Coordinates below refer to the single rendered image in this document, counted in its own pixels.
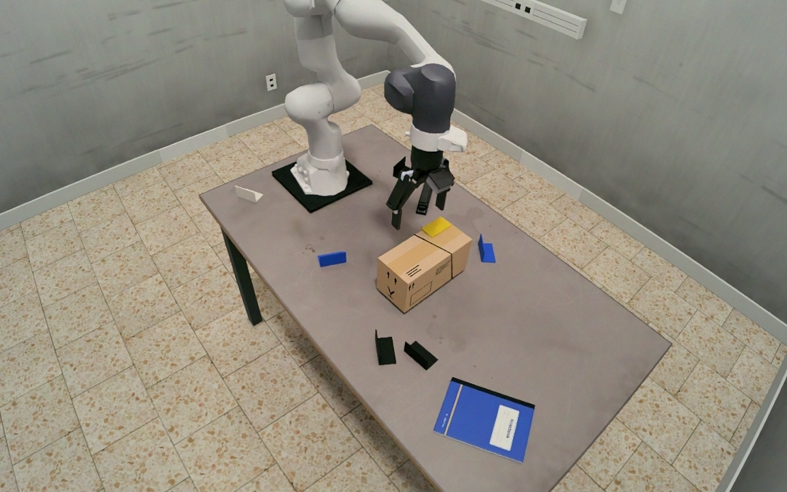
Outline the yellow flat panel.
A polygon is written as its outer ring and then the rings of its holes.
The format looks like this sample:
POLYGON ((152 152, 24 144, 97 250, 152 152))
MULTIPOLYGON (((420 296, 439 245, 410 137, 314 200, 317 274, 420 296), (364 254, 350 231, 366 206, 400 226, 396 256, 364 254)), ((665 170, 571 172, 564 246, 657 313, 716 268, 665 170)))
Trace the yellow flat panel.
POLYGON ((446 228, 449 228, 450 226, 451 224, 446 220, 444 220, 444 218, 441 218, 440 216, 437 220, 434 220, 433 222, 429 222, 427 226, 421 228, 421 231, 423 230, 425 233, 427 233, 430 237, 433 238, 434 236, 437 236, 439 233, 443 232, 444 230, 446 230, 446 228))

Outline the blue notebook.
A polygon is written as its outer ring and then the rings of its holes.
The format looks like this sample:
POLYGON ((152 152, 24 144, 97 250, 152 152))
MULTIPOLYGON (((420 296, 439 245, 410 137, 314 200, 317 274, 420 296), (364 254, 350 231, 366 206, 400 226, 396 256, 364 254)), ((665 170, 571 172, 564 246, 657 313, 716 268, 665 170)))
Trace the blue notebook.
POLYGON ((523 463, 535 406, 452 377, 433 432, 523 463))

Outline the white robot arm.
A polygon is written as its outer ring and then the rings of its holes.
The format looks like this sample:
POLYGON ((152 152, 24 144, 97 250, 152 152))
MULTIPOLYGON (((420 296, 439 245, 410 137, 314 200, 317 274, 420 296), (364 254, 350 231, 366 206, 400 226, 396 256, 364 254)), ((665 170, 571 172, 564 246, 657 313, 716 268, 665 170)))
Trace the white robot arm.
POLYGON ((450 128, 455 71, 402 14, 381 0, 282 2, 294 16, 300 63, 318 74, 318 82, 288 93, 284 107, 288 117, 302 125, 308 135, 308 153, 298 158, 299 168, 296 164, 291 170, 305 194, 332 195, 346 188, 349 172, 342 131, 327 120, 361 98, 358 81, 347 74, 337 58, 332 14, 350 35, 395 44, 417 65, 391 71, 384 83, 384 97, 391 108, 413 118, 411 132, 406 131, 411 144, 425 152, 465 152, 467 133, 455 126, 450 128))

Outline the brown cardboard box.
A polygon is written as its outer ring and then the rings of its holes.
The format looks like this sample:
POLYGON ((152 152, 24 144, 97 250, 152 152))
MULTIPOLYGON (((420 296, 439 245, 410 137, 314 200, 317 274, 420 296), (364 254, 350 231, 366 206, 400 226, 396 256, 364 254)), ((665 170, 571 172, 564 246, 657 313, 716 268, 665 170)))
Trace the brown cardboard box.
POLYGON ((398 308, 410 310, 465 270, 471 242, 452 224, 433 238, 422 230, 378 258, 376 284, 398 308))

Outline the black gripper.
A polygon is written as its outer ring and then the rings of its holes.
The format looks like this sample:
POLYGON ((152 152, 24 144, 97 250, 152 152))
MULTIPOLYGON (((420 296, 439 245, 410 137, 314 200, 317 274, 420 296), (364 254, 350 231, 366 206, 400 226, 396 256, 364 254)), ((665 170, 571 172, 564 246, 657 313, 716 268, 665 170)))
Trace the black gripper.
MULTIPOLYGON (((391 209, 391 226, 400 230, 400 224, 402 223, 402 207, 413 193, 413 190, 418 188, 419 185, 424 184, 424 182, 427 182, 427 170, 434 170, 438 168, 438 166, 444 168, 446 172, 450 171, 449 160, 444 158, 441 150, 439 152, 425 152, 425 150, 418 149, 412 144, 411 169, 408 172, 404 172, 403 170, 400 171, 396 186, 393 188, 393 191, 391 191, 389 199, 387 200, 386 205, 391 209), (416 183, 413 183, 412 179, 415 180, 416 183)), ((435 206, 440 210, 444 210, 446 194, 450 192, 450 190, 451 188, 437 194, 435 206)))

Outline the blue l-shaped bracket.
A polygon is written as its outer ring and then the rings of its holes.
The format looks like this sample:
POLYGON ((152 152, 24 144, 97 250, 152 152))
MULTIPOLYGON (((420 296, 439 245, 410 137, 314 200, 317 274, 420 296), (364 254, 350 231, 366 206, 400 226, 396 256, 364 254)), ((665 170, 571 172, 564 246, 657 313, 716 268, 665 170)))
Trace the blue l-shaped bracket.
POLYGON ((340 251, 332 254, 318 256, 320 267, 334 264, 344 264, 346 262, 346 252, 340 251))

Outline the blue l-shaped angle piece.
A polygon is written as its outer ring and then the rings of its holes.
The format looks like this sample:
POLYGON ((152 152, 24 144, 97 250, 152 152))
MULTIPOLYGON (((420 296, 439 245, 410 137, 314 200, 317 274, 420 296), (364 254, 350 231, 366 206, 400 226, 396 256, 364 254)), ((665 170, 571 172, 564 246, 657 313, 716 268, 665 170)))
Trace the blue l-shaped angle piece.
POLYGON ((479 254, 482 262, 496 262, 492 243, 483 243, 482 234, 479 236, 479 254), (484 260, 483 260, 484 259, 484 260))

